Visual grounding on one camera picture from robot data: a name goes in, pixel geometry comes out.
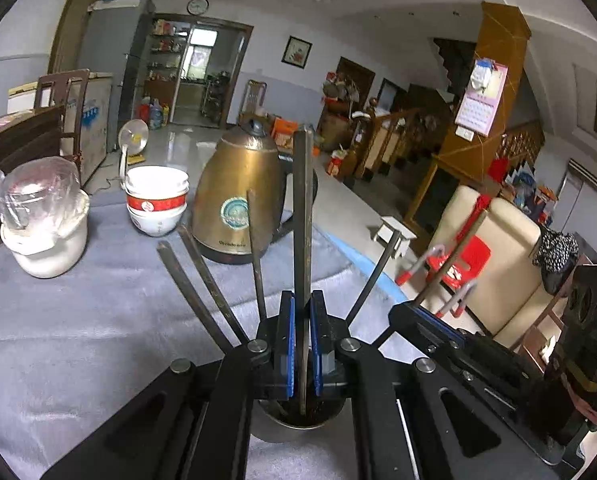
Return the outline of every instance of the refrigerator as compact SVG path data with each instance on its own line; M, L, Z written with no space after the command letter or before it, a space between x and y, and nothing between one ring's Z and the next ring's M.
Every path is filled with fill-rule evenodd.
M88 10L77 68L112 73L107 152L117 148L121 126L137 117L147 75L147 39L153 14L151 0L101 1Z

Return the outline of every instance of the electric kettle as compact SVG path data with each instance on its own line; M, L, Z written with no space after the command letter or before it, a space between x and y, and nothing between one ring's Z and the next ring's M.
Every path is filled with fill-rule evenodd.
M281 222L286 180L292 173L291 156L278 152L276 143L259 121L228 130L205 166L190 224L203 256L222 264L252 262L247 190L254 191L256 230L265 249L293 229L293 217ZM319 184L314 173L312 196Z

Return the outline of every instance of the window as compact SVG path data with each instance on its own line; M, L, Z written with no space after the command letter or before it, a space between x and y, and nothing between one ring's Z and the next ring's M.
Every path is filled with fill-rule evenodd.
M185 52L182 78L205 79L205 72L210 62L212 47L216 43L216 30L195 28L190 38L190 44Z

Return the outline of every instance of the plastic bag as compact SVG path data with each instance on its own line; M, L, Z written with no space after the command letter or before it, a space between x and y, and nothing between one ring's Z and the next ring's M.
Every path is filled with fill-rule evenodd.
M0 170L0 219L19 235L58 236L79 213L80 182L73 162L48 156Z

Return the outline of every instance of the table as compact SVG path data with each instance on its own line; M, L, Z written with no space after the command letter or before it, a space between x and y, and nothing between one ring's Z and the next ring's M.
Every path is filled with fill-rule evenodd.
M26 274L0 246L0 453L21 480L37 480L56 460L112 416L178 357L197 365L222 353L184 302L156 254L157 241L134 229L124 194L92 199L88 245L71 270L51 280ZM165 237L228 338L237 343L176 233ZM291 235L261 259L269 316L293 288ZM328 313L345 318L367 281L318 229L313 230L312 287ZM208 262L246 333L258 324L251 266ZM372 341L393 305L378 288L351 326ZM381 348L389 358L422 356L400 336ZM296 442L250 441L248 478L349 478L355 469L350 410L340 424Z
M399 231L401 236L397 241L391 256L392 258L405 256L405 253L410 246L410 242L416 239L416 235L393 216L382 216L381 221L383 223L381 224L381 227L379 227L379 230L376 232L376 234L374 234L372 237L372 240L376 242L378 239L381 239L385 243L388 243L389 239L392 237L392 233L394 231Z

